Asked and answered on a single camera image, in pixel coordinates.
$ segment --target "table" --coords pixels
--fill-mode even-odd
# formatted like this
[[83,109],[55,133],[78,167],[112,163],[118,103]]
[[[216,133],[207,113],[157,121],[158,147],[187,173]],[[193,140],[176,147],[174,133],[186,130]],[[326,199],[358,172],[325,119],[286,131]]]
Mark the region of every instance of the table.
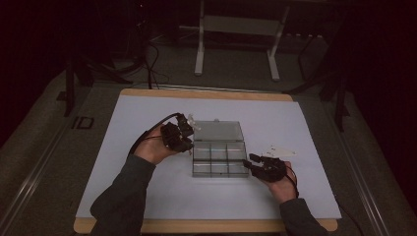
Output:
[[[178,97],[228,100],[288,101],[287,94],[225,92],[225,91],[190,91],[190,90],[142,90],[124,89],[121,95],[149,97]],[[334,218],[321,218],[319,223],[328,231],[337,228]],[[78,233],[89,233],[95,220],[92,217],[77,217],[74,229]],[[145,219],[142,233],[220,233],[220,232],[279,232],[285,227],[276,219]]]

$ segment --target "small object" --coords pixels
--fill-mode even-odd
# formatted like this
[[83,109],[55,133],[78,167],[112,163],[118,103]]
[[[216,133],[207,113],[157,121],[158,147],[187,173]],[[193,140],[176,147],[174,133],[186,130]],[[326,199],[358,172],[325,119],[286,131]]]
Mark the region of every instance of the small object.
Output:
[[278,158],[278,157],[288,157],[288,156],[294,156],[297,153],[293,150],[286,149],[283,147],[276,147],[276,146],[270,146],[270,149],[267,152],[263,152],[262,156],[264,157],[270,157],[270,158]]
[[188,115],[188,124],[193,127],[194,130],[200,131],[202,128],[196,125],[196,121],[193,118],[193,114]]

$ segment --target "cable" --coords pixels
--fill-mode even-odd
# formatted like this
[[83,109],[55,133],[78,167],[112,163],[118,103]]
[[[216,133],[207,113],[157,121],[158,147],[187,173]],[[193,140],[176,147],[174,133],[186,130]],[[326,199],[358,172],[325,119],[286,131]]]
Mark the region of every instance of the cable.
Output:
[[145,140],[150,140],[150,139],[157,139],[157,138],[162,138],[162,136],[152,136],[152,137],[147,137],[147,138],[143,139],[143,141],[145,141]]
[[285,177],[291,182],[291,184],[294,186],[294,190],[295,190],[295,197],[298,199],[298,196],[300,196],[300,193],[298,192],[298,188],[297,188],[297,175],[295,174],[294,170],[288,166],[286,166],[289,170],[291,170],[292,174],[294,175],[294,179],[292,179],[291,177],[289,177],[288,174],[285,174]]
[[361,236],[364,236],[364,232],[362,231],[361,226],[359,225],[358,221],[343,207],[343,205],[340,204],[340,202],[337,200],[337,198],[334,196],[334,199],[336,200],[338,206],[349,216],[350,220],[355,224],[356,228],[358,228],[359,233]]

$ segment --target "white paper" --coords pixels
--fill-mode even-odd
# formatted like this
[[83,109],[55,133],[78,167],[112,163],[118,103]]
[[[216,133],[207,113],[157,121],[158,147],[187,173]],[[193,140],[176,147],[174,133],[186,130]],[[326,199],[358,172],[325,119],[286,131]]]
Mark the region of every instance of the white paper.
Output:
[[[297,102],[129,95],[118,99],[77,217],[91,217],[90,206],[120,172],[138,136],[175,112],[191,113],[196,120],[239,121],[248,154],[261,154],[270,146],[296,151],[296,156],[282,159],[292,163],[300,198],[306,199],[315,218],[341,218]],[[157,165],[148,187],[145,218],[280,218],[277,204],[258,179],[193,178],[192,164],[192,156],[185,152]]]

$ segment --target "dark background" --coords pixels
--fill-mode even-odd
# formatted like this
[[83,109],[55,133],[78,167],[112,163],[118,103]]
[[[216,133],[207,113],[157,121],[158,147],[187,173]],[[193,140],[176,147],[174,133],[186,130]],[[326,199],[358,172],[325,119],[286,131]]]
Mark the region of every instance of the dark background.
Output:
[[[104,20],[119,21],[126,11],[116,2],[123,3],[1,2],[0,145],[24,119],[46,85],[65,68],[69,43],[76,41],[81,50],[102,62],[108,60],[110,51],[117,51],[117,43],[125,43],[117,37],[123,35],[117,27],[103,28],[98,13],[114,13]],[[152,1],[147,13],[162,30],[175,37],[176,25],[196,26],[198,9],[198,4],[190,5],[184,0],[159,0]],[[336,53],[331,57],[346,60],[350,58],[347,55],[353,55],[344,63],[349,72],[348,89],[354,93],[398,184],[417,212],[415,10],[414,3],[379,1],[375,6],[353,11],[336,37]],[[263,9],[257,8],[253,13],[262,14]],[[303,30],[296,23],[309,22],[305,12],[291,18],[295,31]],[[122,17],[117,24],[123,25],[125,20]]]

